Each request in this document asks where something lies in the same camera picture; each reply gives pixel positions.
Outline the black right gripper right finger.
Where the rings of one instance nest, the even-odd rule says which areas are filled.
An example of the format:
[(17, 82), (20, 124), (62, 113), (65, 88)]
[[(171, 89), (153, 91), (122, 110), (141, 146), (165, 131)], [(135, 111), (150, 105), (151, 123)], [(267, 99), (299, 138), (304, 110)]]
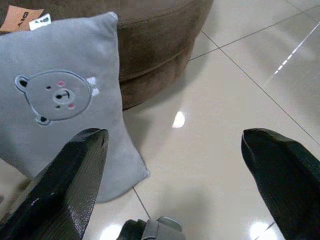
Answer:
[(287, 240), (320, 238), (320, 161), (301, 143), (266, 128), (245, 129), (243, 160)]

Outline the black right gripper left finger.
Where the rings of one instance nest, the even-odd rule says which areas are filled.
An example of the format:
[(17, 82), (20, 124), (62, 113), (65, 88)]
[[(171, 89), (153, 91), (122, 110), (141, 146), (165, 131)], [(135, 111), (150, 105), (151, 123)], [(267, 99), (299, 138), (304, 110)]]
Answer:
[(81, 240), (96, 203), (109, 132), (88, 128), (67, 142), (0, 221), (2, 240)]

